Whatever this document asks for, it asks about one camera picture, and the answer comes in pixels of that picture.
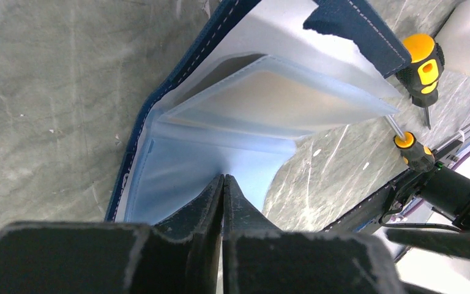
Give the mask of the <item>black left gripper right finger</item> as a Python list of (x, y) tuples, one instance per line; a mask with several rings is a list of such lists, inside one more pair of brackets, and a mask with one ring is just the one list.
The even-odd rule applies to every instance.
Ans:
[(225, 293), (404, 293), (383, 242), (344, 232), (285, 232), (244, 196), (223, 187)]

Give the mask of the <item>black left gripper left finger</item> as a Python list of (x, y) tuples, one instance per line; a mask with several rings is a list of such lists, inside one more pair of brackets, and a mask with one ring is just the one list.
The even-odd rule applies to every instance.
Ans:
[(0, 230), (0, 293), (214, 293), (224, 177), (155, 225), (14, 222)]

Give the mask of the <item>dark blue card holder wallet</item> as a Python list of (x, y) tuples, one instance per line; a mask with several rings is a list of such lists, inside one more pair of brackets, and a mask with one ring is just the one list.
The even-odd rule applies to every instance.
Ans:
[(158, 223), (220, 174), (262, 209), (296, 140), (395, 114), (410, 62), (367, 1), (222, 1), (142, 105), (105, 219)]

